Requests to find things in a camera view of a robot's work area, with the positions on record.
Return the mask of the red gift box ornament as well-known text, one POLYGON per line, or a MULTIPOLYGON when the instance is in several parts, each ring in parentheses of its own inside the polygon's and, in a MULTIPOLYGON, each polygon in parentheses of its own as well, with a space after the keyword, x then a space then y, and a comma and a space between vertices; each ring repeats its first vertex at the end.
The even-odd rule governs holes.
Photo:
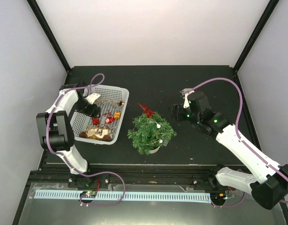
POLYGON ((100 119, 99 118, 92 118, 92 123, 93 123, 93 125, 99 125, 100 119))

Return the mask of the white plastic perforated basket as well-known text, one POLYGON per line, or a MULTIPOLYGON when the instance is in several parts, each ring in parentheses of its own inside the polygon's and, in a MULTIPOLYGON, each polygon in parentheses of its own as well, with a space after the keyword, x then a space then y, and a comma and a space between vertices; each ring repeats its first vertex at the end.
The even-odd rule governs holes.
POLYGON ((75 141, 100 145, 112 145, 116 142, 120 132, 124 113, 127 108, 129 91, 121 87, 98 85, 91 88, 89 93, 100 95, 100 97, 94 102, 94 104, 101 109, 99 126, 109 129, 111 140, 103 141, 79 137, 81 132, 85 132, 86 129, 92 128, 95 125, 92 122, 91 117, 79 112, 74 112, 70 123, 74 132, 75 141))

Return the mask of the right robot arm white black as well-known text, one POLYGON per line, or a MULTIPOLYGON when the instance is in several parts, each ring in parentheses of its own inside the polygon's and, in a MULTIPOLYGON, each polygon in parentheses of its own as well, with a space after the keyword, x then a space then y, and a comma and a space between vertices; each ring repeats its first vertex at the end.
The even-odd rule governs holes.
POLYGON ((280 165, 237 131, 220 112, 214 112, 201 91, 184 89, 184 102, 171 107, 172 118, 189 121, 201 133, 215 139, 233 153, 250 171, 244 173, 218 167, 207 176, 212 189, 229 186, 250 194, 263 208, 270 210, 288 194, 288 164, 280 165))

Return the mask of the gold gift ornament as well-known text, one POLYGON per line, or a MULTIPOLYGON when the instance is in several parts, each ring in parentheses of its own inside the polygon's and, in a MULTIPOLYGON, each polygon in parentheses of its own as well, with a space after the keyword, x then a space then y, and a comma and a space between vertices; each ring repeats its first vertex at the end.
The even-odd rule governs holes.
POLYGON ((121 112, 115 112, 114 113, 114 118, 115 119, 120 119, 120 117, 121 117, 121 112))

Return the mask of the small green christmas tree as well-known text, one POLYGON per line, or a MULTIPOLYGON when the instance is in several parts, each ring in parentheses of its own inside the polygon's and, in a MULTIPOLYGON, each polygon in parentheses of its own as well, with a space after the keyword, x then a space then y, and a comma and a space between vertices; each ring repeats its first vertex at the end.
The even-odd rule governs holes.
POLYGON ((133 119, 133 125, 127 137, 141 155, 150 155, 152 151, 159 150, 177 135, 171 124, 158 113, 152 117, 143 113, 133 119))

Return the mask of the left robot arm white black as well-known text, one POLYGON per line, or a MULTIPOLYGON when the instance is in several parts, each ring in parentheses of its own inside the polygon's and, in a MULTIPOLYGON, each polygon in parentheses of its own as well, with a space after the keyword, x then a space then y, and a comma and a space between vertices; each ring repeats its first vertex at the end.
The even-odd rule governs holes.
POLYGON ((71 174, 79 175, 78 182, 90 187, 95 178, 89 172, 89 163, 74 144, 75 136, 70 123, 74 112, 91 118, 101 116, 101 108, 86 99, 84 89, 80 82, 62 85, 56 101, 46 112, 37 114, 36 122, 42 148, 61 158, 71 174))

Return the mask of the red star ornament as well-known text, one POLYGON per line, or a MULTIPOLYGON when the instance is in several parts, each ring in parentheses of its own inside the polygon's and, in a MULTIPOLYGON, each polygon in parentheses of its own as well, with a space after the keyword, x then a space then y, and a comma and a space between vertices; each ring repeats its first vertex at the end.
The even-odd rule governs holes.
POLYGON ((143 110, 143 113, 146 114, 147 118, 152 118, 152 119, 154 118, 155 112, 150 110, 146 104, 142 105, 142 104, 138 103, 138 105, 143 110))

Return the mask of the fairy light string white bulbs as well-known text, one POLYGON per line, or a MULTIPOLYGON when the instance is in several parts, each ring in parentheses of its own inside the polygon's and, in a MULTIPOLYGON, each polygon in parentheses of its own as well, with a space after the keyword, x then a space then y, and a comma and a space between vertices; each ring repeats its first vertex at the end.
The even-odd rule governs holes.
POLYGON ((163 144, 163 140, 170 141, 176 135, 171 125, 163 119, 136 118, 133 123, 134 128, 128 131, 128 138, 137 148, 163 144))

